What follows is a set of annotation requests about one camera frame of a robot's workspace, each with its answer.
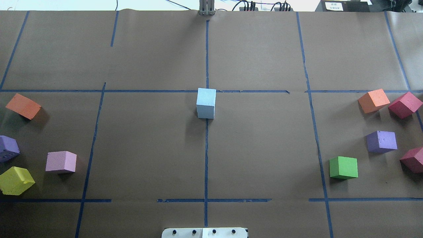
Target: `foam block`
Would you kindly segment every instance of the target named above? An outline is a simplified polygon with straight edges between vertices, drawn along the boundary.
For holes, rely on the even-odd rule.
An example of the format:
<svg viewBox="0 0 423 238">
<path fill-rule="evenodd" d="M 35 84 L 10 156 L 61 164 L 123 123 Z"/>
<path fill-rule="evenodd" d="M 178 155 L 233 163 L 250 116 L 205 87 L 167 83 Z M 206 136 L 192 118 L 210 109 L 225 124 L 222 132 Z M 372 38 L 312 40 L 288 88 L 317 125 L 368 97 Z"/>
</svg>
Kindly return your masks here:
<svg viewBox="0 0 423 238">
<path fill-rule="evenodd" d="M 331 178 L 338 179 L 358 178 L 357 159 L 344 156 L 330 159 L 329 174 Z"/>
<path fill-rule="evenodd" d="M 29 120 L 32 120 L 32 118 L 34 118 L 40 111 L 41 106 L 29 98 L 20 94 L 15 94 L 12 100 L 10 100 L 10 102 L 6 105 L 6 108 L 19 113 L 19 115 L 24 116 Z"/>
<path fill-rule="evenodd" d="M 395 133 L 375 131 L 366 136 L 367 150 L 373 153 L 386 153 L 397 149 Z"/>
<path fill-rule="evenodd" d="M 383 89 L 370 91 L 358 99 L 364 113 L 378 111 L 382 107 L 388 105 L 389 99 Z"/>
<path fill-rule="evenodd" d="M 214 119 L 214 105 L 216 103 L 215 89 L 198 89 L 197 114 L 198 118 Z"/>
<path fill-rule="evenodd" d="M 411 114 L 415 113 L 419 107 L 423 105 L 423 102 L 420 101 L 412 93 L 407 92 L 401 97 L 395 99 L 388 109 L 395 113 L 399 118 L 404 119 Z"/>
<path fill-rule="evenodd" d="M 423 173 L 423 147 L 409 150 L 400 161 L 413 173 Z"/>
<path fill-rule="evenodd" d="M 46 171 L 56 174 L 75 172 L 77 155 L 69 151 L 48 152 Z"/>
<path fill-rule="evenodd" d="M 21 195 L 35 181 L 27 169 L 11 167 L 0 175 L 0 189 L 4 195 Z"/>
<path fill-rule="evenodd" d="M 16 140 L 7 136 L 0 136 L 0 162 L 6 162 L 19 155 Z"/>
</svg>

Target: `white floor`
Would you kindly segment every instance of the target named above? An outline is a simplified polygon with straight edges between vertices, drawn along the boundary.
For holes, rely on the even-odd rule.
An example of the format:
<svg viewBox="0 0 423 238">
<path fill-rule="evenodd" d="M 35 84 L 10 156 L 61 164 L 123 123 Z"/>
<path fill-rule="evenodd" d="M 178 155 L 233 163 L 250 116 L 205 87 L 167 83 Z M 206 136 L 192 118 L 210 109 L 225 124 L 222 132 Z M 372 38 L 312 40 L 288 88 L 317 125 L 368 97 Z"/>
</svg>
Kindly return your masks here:
<svg viewBox="0 0 423 238">
<path fill-rule="evenodd" d="M 198 0 L 172 0 L 190 9 L 198 9 Z M 272 0 L 256 0 L 259 3 L 273 3 Z M 288 3 L 295 11 L 314 11 L 320 0 L 289 0 Z M 166 0 L 118 0 L 118 10 L 184 10 Z M 216 9 L 232 10 L 236 0 L 215 0 Z M 256 5 L 259 11 L 269 11 L 272 5 Z M 410 4 L 412 10 L 423 12 L 423 6 L 418 5 L 418 0 Z M 110 11 L 115 10 L 116 0 L 1 0 L 0 10 L 38 10 L 38 11 Z"/>
</svg>

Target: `blue cube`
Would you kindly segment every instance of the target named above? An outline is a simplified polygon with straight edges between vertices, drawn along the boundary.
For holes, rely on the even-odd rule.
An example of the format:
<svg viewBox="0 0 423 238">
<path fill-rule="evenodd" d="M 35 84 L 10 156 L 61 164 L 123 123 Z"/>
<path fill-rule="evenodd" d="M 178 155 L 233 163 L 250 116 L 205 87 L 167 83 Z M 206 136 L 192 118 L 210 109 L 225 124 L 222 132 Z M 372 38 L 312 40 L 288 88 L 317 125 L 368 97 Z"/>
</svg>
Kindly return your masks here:
<svg viewBox="0 0 423 238">
<path fill-rule="evenodd" d="M 7 136 L 0 136 L 0 162 L 6 162 L 20 153 L 16 140 Z"/>
<path fill-rule="evenodd" d="M 215 89 L 198 89 L 197 114 L 198 118 L 214 119 L 214 104 L 216 102 Z"/>
<path fill-rule="evenodd" d="M 386 153 L 397 149 L 395 133 L 375 131 L 366 136 L 367 149 L 373 153 Z"/>
</svg>

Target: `white bracket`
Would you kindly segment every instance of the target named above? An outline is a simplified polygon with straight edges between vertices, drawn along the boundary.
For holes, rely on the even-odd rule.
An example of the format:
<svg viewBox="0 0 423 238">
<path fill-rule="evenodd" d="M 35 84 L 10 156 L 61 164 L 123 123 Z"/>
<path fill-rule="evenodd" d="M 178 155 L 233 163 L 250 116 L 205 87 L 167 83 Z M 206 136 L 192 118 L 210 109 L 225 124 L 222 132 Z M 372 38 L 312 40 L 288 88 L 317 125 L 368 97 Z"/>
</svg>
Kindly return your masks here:
<svg viewBox="0 0 423 238">
<path fill-rule="evenodd" d="M 202 16 L 213 16 L 215 12 L 214 0 L 200 0 L 200 10 L 198 11 L 198 14 Z"/>
<path fill-rule="evenodd" d="M 162 238 L 248 238 L 248 230 L 241 227 L 167 228 Z"/>
</svg>

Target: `orange block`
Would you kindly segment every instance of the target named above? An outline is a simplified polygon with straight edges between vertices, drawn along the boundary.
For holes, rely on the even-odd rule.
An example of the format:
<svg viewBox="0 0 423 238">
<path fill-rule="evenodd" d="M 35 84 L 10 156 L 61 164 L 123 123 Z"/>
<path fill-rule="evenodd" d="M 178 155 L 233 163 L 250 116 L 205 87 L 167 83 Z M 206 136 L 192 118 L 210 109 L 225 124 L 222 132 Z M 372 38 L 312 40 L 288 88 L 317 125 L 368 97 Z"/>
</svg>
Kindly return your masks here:
<svg viewBox="0 0 423 238">
<path fill-rule="evenodd" d="M 383 89 L 370 91 L 358 99 L 364 113 L 378 111 L 390 103 Z"/>
<path fill-rule="evenodd" d="M 41 106 L 29 98 L 20 94 L 15 94 L 12 100 L 10 100 L 10 102 L 6 105 L 6 108 L 9 108 L 14 112 L 19 113 L 21 116 L 32 120 L 38 111 L 40 111 Z"/>
</svg>

